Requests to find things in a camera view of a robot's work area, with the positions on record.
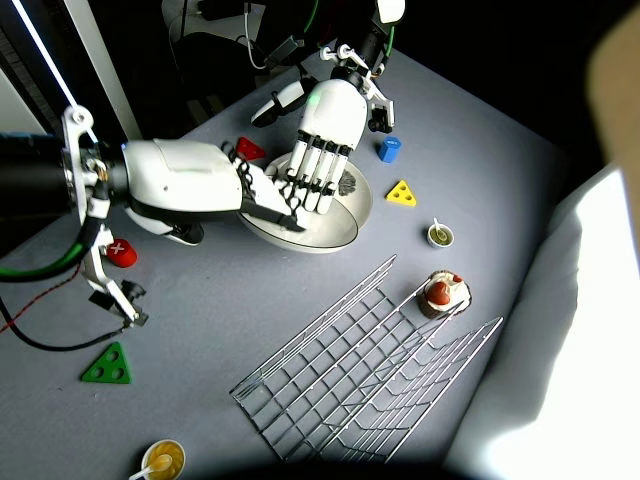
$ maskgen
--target tabletop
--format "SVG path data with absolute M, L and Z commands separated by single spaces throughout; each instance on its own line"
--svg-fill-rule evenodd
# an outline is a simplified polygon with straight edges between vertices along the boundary
M 313 57 L 305 65 L 328 78 L 328 62 Z M 301 111 L 264 129 L 249 119 L 271 91 L 297 75 L 287 71 L 186 138 L 221 145 L 247 136 L 267 151 L 267 160 L 290 151 Z M 393 300 L 447 268 L 462 275 L 473 294 L 472 306 L 452 328 L 463 333 L 508 315 L 553 209 L 564 155 L 400 52 L 379 85 L 395 101 L 393 135 L 402 149 L 394 163 L 383 163 L 376 148 L 384 135 L 365 131 L 350 160 L 371 185 L 373 209 L 355 242 L 339 252 L 282 250 L 237 218 L 206 224 L 202 244 L 186 247 L 141 230 L 121 208 L 113 210 L 114 235 L 127 239 L 139 259 L 127 270 L 107 265 L 107 274 L 148 292 L 138 300 L 148 323 L 117 338 L 133 383 L 80 382 L 108 344 L 48 353 L 9 332 L 0 335 L 0 477 L 126 478 L 144 450 L 162 438 L 184 445 L 185 479 L 275 461 L 229 390 L 395 253 L 382 286 Z M 400 179 L 414 192 L 416 207 L 385 200 Z M 427 244 L 425 229 L 434 216 L 455 232 L 448 249 Z M 45 264 L 67 248 L 77 229 L 76 217 L 67 215 L 2 263 L 23 269 Z M 16 312 L 51 283 L 3 284 L 0 294 Z M 20 326 L 52 344 L 117 328 L 116 317 L 87 301 L 90 294 L 78 278 L 34 305 Z M 420 315 L 413 304 L 406 314 Z M 441 457 L 488 354 L 475 359 L 394 458 Z

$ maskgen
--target yellow sauce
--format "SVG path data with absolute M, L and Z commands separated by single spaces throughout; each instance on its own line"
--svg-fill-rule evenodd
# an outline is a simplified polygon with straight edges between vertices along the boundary
M 147 465 L 153 462 L 156 458 L 163 454 L 170 455 L 173 461 L 171 466 L 164 472 L 152 472 L 148 474 L 148 477 L 153 480 L 173 480 L 182 470 L 184 465 L 184 455 L 182 449 L 173 442 L 162 442 L 156 448 L 151 451 L 149 458 L 147 459 Z

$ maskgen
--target beige blurred object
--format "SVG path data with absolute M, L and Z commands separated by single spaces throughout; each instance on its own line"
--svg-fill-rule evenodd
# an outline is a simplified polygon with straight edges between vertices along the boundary
M 587 82 L 605 157 L 624 172 L 640 252 L 640 6 L 598 46 Z

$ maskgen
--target cup with yellow sauce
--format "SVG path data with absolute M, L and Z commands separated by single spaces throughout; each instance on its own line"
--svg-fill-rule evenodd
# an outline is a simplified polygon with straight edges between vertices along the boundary
M 176 480 L 184 470 L 185 453 L 184 448 L 175 440 L 160 440 L 151 445 L 142 457 L 142 469 L 147 468 L 154 459 L 160 455 L 171 456 L 171 466 L 163 472 L 147 473 L 145 480 Z

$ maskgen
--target triangle block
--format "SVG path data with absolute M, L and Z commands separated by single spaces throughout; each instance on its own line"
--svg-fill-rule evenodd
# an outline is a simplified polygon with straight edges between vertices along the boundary
M 409 185 L 404 180 L 400 180 L 395 187 L 387 194 L 386 199 L 393 203 L 415 207 L 418 204 L 416 196 Z
M 80 379 L 94 383 L 131 383 L 127 358 L 120 343 L 112 343 Z
M 266 152 L 247 137 L 240 137 L 236 144 L 236 155 L 248 162 L 263 158 Z

